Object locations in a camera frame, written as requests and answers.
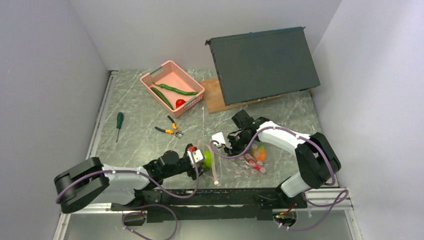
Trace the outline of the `fake green lime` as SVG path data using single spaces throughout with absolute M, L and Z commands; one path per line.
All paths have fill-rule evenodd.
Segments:
M 207 168 L 207 169 L 211 169 L 212 166 L 212 161 L 213 161 L 213 154 L 209 151 L 209 150 L 205 150 L 203 151 L 203 156 L 204 156 L 204 160 L 202 163 L 202 167 L 203 168 Z

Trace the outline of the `clear zip top bag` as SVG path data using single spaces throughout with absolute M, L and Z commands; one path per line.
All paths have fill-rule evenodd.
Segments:
M 212 149 L 210 148 L 209 145 L 207 145 L 206 143 L 202 142 L 201 140 L 197 141 L 197 144 L 200 146 L 200 150 L 203 151 L 210 151 L 212 153 L 213 156 L 213 160 L 212 160 L 212 168 L 204 168 L 204 170 L 206 171 L 211 171 L 211 173 L 209 174 L 208 178 L 210 178 L 213 182 L 213 184 L 216 187 L 220 187 L 223 177 L 221 177 L 218 173 L 218 165 L 221 163 L 221 158 L 216 156 L 213 152 Z M 256 175 L 256 174 L 261 174 L 261 175 L 266 175 L 266 173 L 260 173 L 257 172 L 256 170 L 254 170 L 245 160 L 244 156 L 245 155 L 250 155 L 254 160 L 255 158 L 253 157 L 252 154 L 252 149 L 250 147 L 250 149 L 242 156 L 238 157 L 238 158 L 234 158 L 234 159 L 228 159 L 228 161 L 230 162 L 231 166 L 235 167 L 235 177 L 241 177 L 242 173 L 245 174 L 245 176 L 248 178 L 250 175 Z M 264 162 L 261 161 L 256 161 L 258 162 L 260 165 L 262 165 L 264 167 Z

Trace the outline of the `fake red tomato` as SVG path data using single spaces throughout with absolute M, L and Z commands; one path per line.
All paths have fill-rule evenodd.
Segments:
M 184 99 L 177 99 L 175 102 L 175 108 L 178 109 L 179 107 L 183 106 L 186 103 Z

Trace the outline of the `pink plastic basket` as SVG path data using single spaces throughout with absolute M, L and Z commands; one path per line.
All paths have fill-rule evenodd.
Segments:
M 144 74 L 140 81 L 147 92 L 175 118 L 204 97 L 205 88 L 172 60 Z

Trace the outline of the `fake green cucumber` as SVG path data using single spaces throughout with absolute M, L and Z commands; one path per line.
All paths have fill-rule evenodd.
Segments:
M 155 87 L 150 87 L 150 89 L 171 109 L 174 110 L 172 104 L 169 102 L 169 100 L 165 97 L 165 95 L 158 90 Z

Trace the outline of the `fake green bean pod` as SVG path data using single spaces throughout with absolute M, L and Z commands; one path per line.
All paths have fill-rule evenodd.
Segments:
M 183 95 L 183 96 L 195 96 L 199 93 L 199 92 L 196 92 L 196 91 L 183 91 L 183 90 L 180 90 L 178 88 L 166 85 L 164 83 L 161 83 L 161 84 L 155 84 L 154 83 L 154 85 L 157 86 L 157 87 L 160 87 L 161 89 L 172 91 L 172 92 L 175 92 L 175 93 Z

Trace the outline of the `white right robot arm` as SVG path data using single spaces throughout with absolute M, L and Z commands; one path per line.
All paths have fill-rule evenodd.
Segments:
M 224 149 L 228 159 L 245 154 L 254 142 L 273 145 L 295 156 L 298 172 L 277 187 L 275 200 L 280 207 L 289 207 L 302 192 L 336 183 L 335 174 L 342 166 L 324 134 L 299 133 L 265 117 L 254 119 L 245 110 L 231 119 L 237 130 L 227 136 L 220 132 L 212 138 L 214 145 Z

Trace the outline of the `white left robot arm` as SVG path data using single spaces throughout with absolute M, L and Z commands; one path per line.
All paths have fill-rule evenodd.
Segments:
M 139 209 L 144 196 L 138 191 L 161 188 L 165 179 L 186 173 L 197 181 L 203 173 L 203 152 L 192 144 L 183 156 L 173 150 L 139 167 L 116 167 L 90 157 L 54 178 L 56 204 L 65 214 L 90 204 L 115 203 L 131 210 Z

